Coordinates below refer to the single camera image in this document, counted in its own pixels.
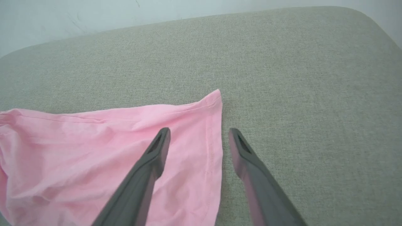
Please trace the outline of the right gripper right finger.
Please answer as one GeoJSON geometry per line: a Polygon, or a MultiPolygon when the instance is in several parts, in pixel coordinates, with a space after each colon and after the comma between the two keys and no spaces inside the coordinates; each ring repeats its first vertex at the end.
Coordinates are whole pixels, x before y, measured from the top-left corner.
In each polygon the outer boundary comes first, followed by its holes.
{"type": "Polygon", "coordinates": [[[284,193],[241,131],[229,130],[234,170],[243,181],[254,226],[305,226],[301,214],[284,193]]]}

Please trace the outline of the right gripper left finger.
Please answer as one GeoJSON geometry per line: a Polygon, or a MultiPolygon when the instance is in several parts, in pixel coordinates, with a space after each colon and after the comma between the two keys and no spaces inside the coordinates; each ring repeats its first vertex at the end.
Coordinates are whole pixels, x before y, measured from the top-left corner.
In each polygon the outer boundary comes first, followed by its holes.
{"type": "Polygon", "coordinates": [[[140,159],[127,173],[93,226],[144,226],[147,221],[155,182],[162,176],[171,132],[159,130],[140,159]]]}

